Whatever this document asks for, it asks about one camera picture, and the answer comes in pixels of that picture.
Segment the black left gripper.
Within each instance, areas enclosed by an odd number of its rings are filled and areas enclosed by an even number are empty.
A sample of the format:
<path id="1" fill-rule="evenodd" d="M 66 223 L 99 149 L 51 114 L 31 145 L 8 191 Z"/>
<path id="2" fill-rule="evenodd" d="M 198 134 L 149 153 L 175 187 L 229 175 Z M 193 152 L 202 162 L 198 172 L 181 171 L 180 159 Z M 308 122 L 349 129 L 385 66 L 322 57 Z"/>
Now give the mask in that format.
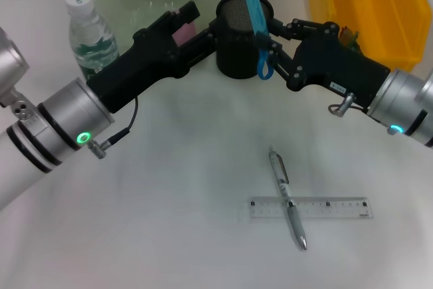
<path id="1" fill-rule="evenodd" d="M 115 113 L 154 83 L 180 79 L 216 51 L 210 28 L 189 32 L 200 12 L 194 1 L 164 12 L 133 36 L 132 47 L 87 81 L 109 112 Z"/>

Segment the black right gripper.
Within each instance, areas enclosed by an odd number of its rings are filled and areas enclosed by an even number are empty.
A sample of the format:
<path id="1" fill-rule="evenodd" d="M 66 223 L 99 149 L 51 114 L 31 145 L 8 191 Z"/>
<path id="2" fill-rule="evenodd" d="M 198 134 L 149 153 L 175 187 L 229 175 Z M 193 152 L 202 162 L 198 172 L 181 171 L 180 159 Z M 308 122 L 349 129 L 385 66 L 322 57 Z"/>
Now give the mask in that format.
<path id="1" fill-rule="evenodd" d="M 318 85 L 342 97 L 353 93 L 355 104 L 367 109 L 390 74 L 384 65 L 343 47 L 338 41 L 335 22 L 322 24 L 293 19 L 284 24 L 270 19 L 269 33 L 288 41 L 302 41 L 293 60 L 280 43 L 270 43 L 264 48 L 267 63 L 292 91 Z M 313 37 L 327 40 L 305 40 Z"/>

